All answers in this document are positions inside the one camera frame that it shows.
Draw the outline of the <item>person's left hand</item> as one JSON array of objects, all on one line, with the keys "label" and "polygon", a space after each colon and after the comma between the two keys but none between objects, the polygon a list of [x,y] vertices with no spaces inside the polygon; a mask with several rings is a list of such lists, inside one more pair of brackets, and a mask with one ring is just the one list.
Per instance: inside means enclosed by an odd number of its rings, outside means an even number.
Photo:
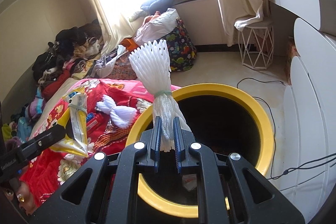
[{"label": "person's left hand", "polygon": [[19,208],[23,209],[26,213],[26,215],[30,216],[33,214],[35,210],[37,210],[37,205],[34,201],[34,196],[29,190],[29,186],[19,180],[18,189],[16,191],[13,191],[9,188],[3,188],[1,187],[1,191],[5,194],[5,197],[12,202],[13,200],[19,201]]}]

